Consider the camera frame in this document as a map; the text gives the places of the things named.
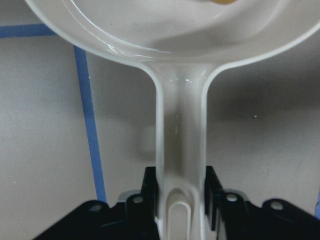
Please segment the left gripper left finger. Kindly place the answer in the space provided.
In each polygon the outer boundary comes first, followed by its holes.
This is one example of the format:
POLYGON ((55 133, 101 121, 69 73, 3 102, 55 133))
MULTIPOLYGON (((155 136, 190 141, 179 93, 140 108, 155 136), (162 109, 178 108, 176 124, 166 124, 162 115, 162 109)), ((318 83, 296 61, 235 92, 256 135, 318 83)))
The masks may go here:
POLYGON ((36 236, 37 240, 158 240, 156 168, 146 167, 141 189, 109 207, 89 200, 36 236))

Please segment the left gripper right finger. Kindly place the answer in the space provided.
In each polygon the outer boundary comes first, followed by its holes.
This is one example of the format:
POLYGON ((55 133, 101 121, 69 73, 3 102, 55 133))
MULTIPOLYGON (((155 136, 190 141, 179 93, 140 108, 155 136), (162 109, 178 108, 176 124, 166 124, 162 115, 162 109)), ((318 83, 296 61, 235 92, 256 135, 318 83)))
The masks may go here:
POLYGON ((205 215, 218 240, 318 240, 320 221, 291 204, 272 198, 261 207, 244 193, 225 189, 212 166, 206 167, 205 215))

